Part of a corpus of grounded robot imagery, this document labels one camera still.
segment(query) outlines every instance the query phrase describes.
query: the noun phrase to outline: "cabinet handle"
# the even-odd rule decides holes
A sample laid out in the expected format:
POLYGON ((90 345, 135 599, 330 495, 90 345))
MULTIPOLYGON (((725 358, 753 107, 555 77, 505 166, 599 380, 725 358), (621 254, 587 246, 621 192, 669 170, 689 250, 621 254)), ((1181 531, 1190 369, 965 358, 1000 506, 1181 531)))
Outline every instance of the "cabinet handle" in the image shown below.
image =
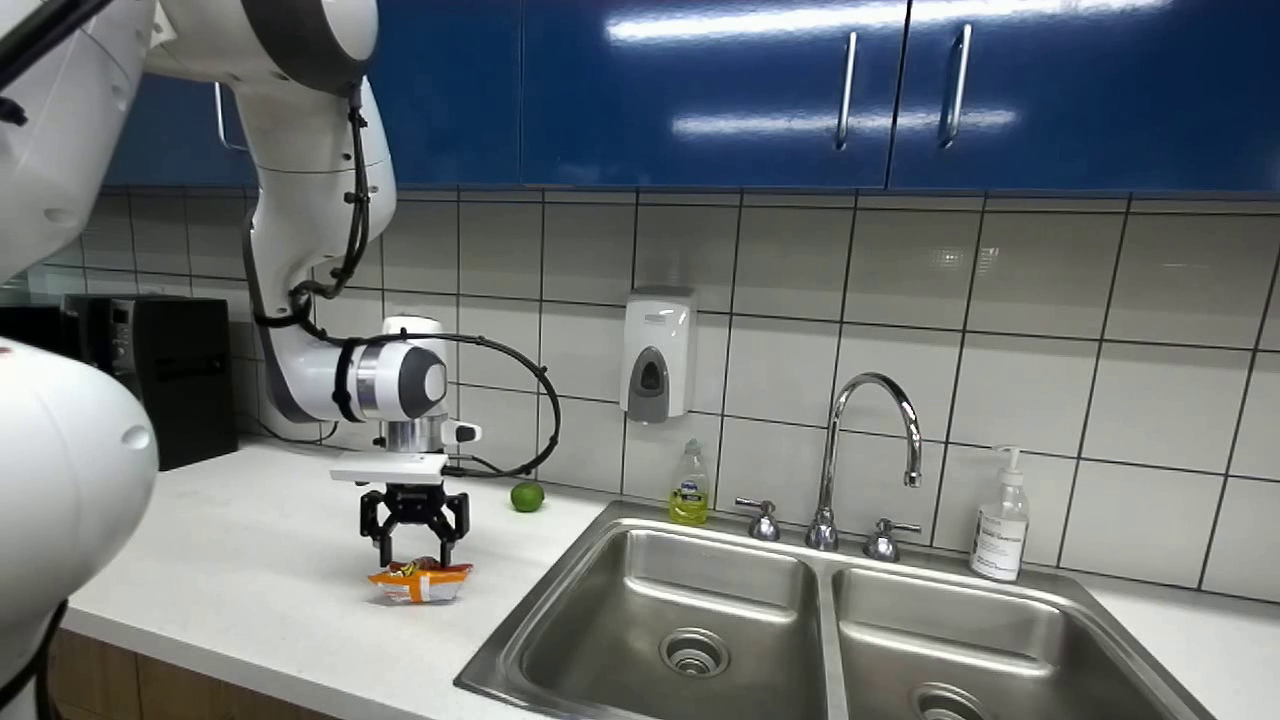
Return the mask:
POLYGON ((845 93, 838 93, 838 115, 834 115, 834 146, 846 146, 850 82, 855 82, 855 30, 846 30, 846 45, 845 45, 845 93))
POLYGON ((219 141, 227 152, 242 152, 242 143, 233 143, 233 136, 227 136, 222 82, 212 82, 212 129, 214 129, 214 141, 219 141))
POLYGON ((961 58, 955 58, 955 93, 944 115, 944 146, 955 146, 961 119, 965 119, 965 93, 967 93, 967 50, 973 50, 973 25, 961 25, 961 58))

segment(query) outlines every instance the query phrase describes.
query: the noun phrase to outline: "sink drain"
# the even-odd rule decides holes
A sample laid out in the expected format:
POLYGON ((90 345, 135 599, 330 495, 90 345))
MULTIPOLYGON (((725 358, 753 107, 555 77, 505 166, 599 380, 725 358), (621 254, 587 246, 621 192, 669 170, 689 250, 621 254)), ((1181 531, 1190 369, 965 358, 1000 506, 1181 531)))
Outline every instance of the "sink drain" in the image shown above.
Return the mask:
POLYGON ((919 720, 992 720, 973 693, 934 680, 915 686, 915 709, 919 720))
POLYGON ((676 627, 664 638, 660 654, 676 677, 689 680, 707 680, 729 668, 729 644, 707 627, 676 627))

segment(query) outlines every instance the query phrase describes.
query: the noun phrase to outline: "soap bottle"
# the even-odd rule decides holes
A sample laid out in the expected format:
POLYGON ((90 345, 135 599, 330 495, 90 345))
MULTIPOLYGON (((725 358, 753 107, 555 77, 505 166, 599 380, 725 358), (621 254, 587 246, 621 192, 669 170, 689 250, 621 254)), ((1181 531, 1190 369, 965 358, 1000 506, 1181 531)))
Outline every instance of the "soap bottle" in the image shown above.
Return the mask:
POLYGON ((1000 491, 977 513, 977 539, 967 566, 992 579, 1016 579, 1028 547, 1028 486, 1016 472, 1018 448, 1007 451, 1000 491))
POLYGON ((669 519, 673 522, 707 522, 707 513, 713 513, 713 495, 707 495, 704 448, 697 438, 689 438, 680 451, 680 464, 676 464, 669 519))

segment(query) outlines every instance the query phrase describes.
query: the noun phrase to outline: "stainless steel sink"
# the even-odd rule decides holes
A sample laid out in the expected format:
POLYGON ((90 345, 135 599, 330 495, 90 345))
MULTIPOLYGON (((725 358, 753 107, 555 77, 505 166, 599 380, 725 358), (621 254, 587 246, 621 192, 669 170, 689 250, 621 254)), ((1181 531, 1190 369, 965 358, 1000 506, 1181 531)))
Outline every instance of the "stainless steel sink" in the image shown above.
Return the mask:
POLYGON ((758 544, 613 505, 460 686, 546 714, 1207 714, 1076 579, 758 544))

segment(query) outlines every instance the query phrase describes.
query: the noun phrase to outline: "orange object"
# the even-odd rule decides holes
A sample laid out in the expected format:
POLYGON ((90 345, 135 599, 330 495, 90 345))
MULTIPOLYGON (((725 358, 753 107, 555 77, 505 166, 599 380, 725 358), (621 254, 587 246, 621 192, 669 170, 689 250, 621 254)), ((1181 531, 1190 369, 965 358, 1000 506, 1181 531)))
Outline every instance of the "orange object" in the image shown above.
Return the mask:
POLYGON ((388 586, 388 597, 403 604, 452 604, 467 575, 470 562, 440 566, 434 555, 422 555, 412 562, 382 566, 367 575, 367 583, 388 586))

